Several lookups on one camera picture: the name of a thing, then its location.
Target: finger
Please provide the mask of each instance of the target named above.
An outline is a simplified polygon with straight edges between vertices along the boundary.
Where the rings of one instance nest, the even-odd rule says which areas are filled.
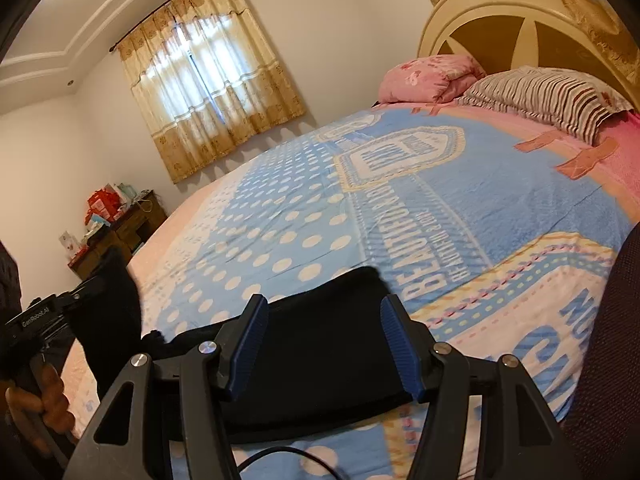
[[[29,442],[42,456],[49,456],[49,446],[47,446],[47,443],[35,429],[25,412],[15,409],[10,404],[9,413],[11,414],[15,427],[18,428],[18,431],[20,431],[25,440]]]
[[[25,392],[21,388],[8,388],[4,396],[6,403],[12,410],[27,410],[35,413],[40,413],[43,410],[42,401],[37,396]]]
[[[42,417],[45,425],[58,434],[73,430],[76,425],[76,418],[71,412],[60,412],[49,417],[48,414]]]
[[[58,372],[56,371],[56,369],[49,363],[46,363],[42,367],[42,375],[41,375],[42,386],[46,387],[46,386],[56,384],[59,380],[60,380],[60,377],[58,376]]]
[[[42,405],[45,411],[48,412],[60,402],[60,399],[65,398],[64,391],[65,383],[63,383],[60,378],[56,378],[54,382],[44,386],[42,391]]]
[[[58,433],[63,433],[64,431],[66,431],[66,429],[63,428],[63,422],[68,407],[68,400],[66,400],[66,397],[62,397],[59,403],[57,403],[51,410],[47,410],[42,416],[42,420],[44,421],[45,425],[49,426],[52,430],[57,431]]]

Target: wooden desk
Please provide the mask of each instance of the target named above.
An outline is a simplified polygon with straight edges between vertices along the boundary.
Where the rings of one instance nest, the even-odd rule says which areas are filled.
[[[88,242],[89,250],[69,267],[81,280],[86,280],[100,262],[100,257],[109,247],[119,247],[125,262],[129,263],[133,251],[151,238],[151,235],[166,220],[166,213],[158,203],[153,191],[149,191],[133,204],[124,215],[110,227],[102,227]]]

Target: black cloth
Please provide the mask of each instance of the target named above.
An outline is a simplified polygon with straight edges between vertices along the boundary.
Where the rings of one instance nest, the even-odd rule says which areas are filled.
[[[380,302],[387,294],[377,270],[361,267],[275,301],[246,391],[222,405],[230,441],[297,438],[410,402],[380,325]],[[154,358],[182,355],[214,339],[223,324],[184,332],[147,350]]]
[[[96,274],[105,294],[69,316],[102,398],[139,351],[158,360],[215,339],[233,319],[189,330],[165,343],[158,332],[140,341],[140,300],[116,251]],[[308,292],[270,305],[269,325],[239,399],[223,403],[234,444],[305,436],[387,412],[408,402],[380,325],[389,294],[377,270],[361,267]],[[165,410],[172,439],[181,438],[179,399]]]
[[[105,282],[104,292],[84,300],[66,320],[82,344],[102,399],[127,360],[141,350],[142,311],[119,248],[107,250],[90,278],[98,275]]]

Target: striped pillow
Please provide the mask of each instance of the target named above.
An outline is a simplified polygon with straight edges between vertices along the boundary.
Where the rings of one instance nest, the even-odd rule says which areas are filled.
[[[592,146],[604,119],[633,109],[622,95],[594,76],[530,66],[487,76],[455,102],[552,124]]]

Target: headboard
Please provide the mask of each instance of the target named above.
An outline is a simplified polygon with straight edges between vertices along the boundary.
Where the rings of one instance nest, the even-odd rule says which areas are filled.
[[[604,59],[561,0],[440,0],[418,56],[471,54],[492,74],[523,65],[587,72],[640,109],[640,88]]]

